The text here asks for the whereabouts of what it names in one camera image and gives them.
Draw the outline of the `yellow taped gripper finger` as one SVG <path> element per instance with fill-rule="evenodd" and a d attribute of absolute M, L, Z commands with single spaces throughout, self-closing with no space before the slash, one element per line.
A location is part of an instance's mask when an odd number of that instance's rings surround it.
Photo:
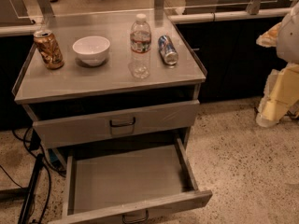
<path fill-rule="evenodd" d="M 260 35 L 256 40 L 256 44 L 265 48 L 275 47 L 277 45 L 278 30 L 280 25 L 281 23 L 279 22 L 264 34 Z"/>
<path fill-rule="evenodd" d="M 256 122 L 272 127 L 299 101 L 299 65 L 288 63 L 281 71 L 273 69 L 263 90 Z"/>

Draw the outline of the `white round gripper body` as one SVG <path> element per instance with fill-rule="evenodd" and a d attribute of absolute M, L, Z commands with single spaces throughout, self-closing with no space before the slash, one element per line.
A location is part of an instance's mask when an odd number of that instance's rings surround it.
<path fill-rule="evenodd" d="M 288 63 L 299 63 L 299 2 L 280 24 L 277 56 Z"/>

